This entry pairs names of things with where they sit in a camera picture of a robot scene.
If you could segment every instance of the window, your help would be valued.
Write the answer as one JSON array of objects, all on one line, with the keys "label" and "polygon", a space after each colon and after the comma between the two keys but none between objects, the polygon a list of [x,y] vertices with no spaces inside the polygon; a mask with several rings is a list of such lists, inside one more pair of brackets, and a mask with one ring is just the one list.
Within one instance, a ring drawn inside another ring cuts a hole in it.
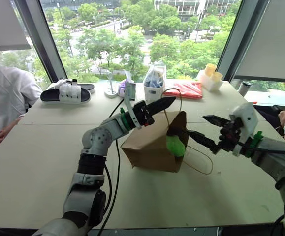
[{"label": "window", "polygon": [[[253,85],[244,96],[248,102],[258,105],[285,106],[285,82],[249,80]],[[233,79],[231,84],[238,89],[242,79]]]},{"label": "window", "polygon": [[40,0],[68,77],[141,82],[162,60],[167,78],[195,79],[217,64],[241,0]]},{"label": "window", "polygon": [[45,90],[50,85],[50,80],[33,47],[32,41],[26,32],[26,29],[17,11],[17,8],[15,7],[14,2],[12,0],[10,2],[13,6],[15,14],[20,22],[20,25],[25,33],[27,42],[29,43],[31,49],[0,52],[0,65],[7,67],[17,67],[19,69],[29,71],[34,75],[37,84],[43,90]]}]

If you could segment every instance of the plastic bag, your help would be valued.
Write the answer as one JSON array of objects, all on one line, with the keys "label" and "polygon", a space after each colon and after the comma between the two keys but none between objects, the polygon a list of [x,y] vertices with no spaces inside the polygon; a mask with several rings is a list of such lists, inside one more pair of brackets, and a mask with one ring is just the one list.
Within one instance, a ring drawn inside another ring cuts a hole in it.
[{"label": "plastic bag", "polygon": [[[172,86],[166,87],[165,89],[170,89],[170,88],[179,89],[183,98],[190,98],[190,99],[202,98],[201,83],[197,81],[174,83]],[[166,91],[164,95],[179,97],[180,93],[177,90],[172,89]]]},{"label": "plastic bag", "polygon": [[163,61],[157,61],[149,67],[143,85],[146,87],[160,88],[166,79],[166,65]]}]

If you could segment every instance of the clear plastic bag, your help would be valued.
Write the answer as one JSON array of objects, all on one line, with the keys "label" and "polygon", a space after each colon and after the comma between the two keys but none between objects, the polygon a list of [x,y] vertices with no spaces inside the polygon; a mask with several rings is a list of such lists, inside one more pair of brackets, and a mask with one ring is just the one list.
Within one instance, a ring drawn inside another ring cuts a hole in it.
[{"label": "clear plastic bag", "polygon": [[160,88],[166,79],[166,65],[163,61],[157,61],[149,67],[143,85],[146,87]]}]

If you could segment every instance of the red bag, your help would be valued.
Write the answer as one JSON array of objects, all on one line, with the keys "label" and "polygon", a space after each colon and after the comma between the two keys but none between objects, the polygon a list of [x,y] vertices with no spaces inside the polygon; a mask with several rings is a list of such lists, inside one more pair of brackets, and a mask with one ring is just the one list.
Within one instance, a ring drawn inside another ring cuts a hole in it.
[{"label": "red bag", "polygon": [[[193,82],[174,83],[172,88],[179,89],[182,97],[184,98],[190,98],[190,99],[202,98],[202,90],[200,82],[193,81]],[[179,97],[180,93],[176,89],[171,89],[169,91],[166,91],[164,95]]]}]

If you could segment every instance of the green tape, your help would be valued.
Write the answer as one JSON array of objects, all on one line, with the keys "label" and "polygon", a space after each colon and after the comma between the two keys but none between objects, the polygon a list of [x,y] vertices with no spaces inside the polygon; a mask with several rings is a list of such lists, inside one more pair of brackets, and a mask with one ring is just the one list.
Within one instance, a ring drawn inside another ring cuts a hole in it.
[{"label": "green tape", "polygon": [[[258,143],[264,136],[262,135],[262,131],[258,131],[257,134],[254,135],[254,139],[252,140],[250,144],[250,148],[257,147]],[[247,150],[245,156],[251,157],[253,150]]]}]

